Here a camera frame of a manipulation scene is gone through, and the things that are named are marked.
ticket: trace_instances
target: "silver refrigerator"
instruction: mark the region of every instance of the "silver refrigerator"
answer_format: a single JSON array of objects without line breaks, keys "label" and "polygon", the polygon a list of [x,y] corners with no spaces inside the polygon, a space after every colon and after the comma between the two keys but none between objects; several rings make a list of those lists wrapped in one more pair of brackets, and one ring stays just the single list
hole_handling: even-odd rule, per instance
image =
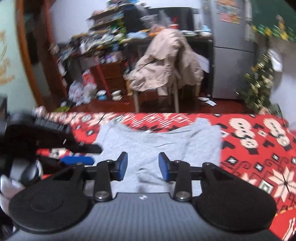
[{"label": "silver refrigerator", "polygon": [[245,40],[244,0],[234,1],[240,7],[240,24],[222,21],[215,0],[202,6],[204,24],[211,28],[214,41],[213,98],[237,99],[236,92],[245,87],[244,76],[255,62],[255,44]]}]

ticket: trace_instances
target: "wooden cabinet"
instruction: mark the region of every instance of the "wooden cabinet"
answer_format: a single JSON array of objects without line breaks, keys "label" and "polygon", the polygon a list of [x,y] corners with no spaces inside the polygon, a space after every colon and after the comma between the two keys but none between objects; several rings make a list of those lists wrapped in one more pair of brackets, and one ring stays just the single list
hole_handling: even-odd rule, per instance
[{"label": "wooden cabinet", "polygon": [[[108,88],[110,89],[110,92],[112,93],[113,91],[121,90],[122,95],[126,95],[126,83],[123,78],[123,73],[125,69],[124,63],[118,61],[110,64],[100,64],[99,66],[103,72],[104,78],[106,80]],[[91,67],[91,72],[94,75],[96,84],[98,86],[98,90],[104,90],[105,86],[98,73],[97,67]]]}]

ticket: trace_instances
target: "white cloth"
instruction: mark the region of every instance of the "white cloth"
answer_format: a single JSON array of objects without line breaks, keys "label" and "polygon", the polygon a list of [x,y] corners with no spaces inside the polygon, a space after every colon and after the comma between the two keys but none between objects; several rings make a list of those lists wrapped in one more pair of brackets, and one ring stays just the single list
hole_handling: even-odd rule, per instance
[{"label": "white cloth", "polygon": [[9,201],[17,194],[22,191],[25,187],[14,180],[10,180],[7,176],[1,175],[0,177],[0,207],[3,212],[9,216],[8,206]]},{"label": "white cloth", "polygon": [[[94,165],[108,159],[116,160],[123,151],[128,153],[123,181],[111,182],[114,196],[117,192],[171,192],[175,184],[163,180],[158,154],[164,152],[170,160],[186,161],[191,166],[201,167],[204,162],[219,165],[221,131],[219,126],[211,126],[202,118],[165,133],[134,131],[113,119],[101,126],[96,143],[102,146],[103,152],[94,158]],[[193,195],[201,192],[200,182],[192,181]]]},{"label": "white cloth", "polygon": [[270,56],[272,67],[276,72],[283,71],[283,59],[277,48],[269,49],[267,53]]}]

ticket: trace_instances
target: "red patterned blanket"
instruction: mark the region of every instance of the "red patterned blanket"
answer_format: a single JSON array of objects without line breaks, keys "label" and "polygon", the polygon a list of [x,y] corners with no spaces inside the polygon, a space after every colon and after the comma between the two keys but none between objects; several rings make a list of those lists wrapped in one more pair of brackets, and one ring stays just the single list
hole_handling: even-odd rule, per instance
[{"label": "red patterned blanket", "polygon": [[[51,113],[49,120],[70,124],[78,141],[95,141],[100,125],[118,118],[130,128],[166,132],[206,118],[221,127],[220,166],[269,193],[277,203],[270,227],[282,240],[295,230],[296,140],[282,119],[271,115],[177,114],[177,113]],[[61,157],[67,150],[43,150],[43,155]]]}]

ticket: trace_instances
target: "beige coat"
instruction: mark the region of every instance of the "beige coat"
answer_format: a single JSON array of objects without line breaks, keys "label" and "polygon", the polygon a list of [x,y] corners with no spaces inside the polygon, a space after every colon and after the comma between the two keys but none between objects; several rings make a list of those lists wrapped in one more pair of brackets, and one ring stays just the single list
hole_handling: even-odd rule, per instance
[{"label": "beige coat", "polygon": [[200,85],[203,79],[197,55],[176,29],[162,30],[129,74],[130,88],[145,91],[161,86]]}]

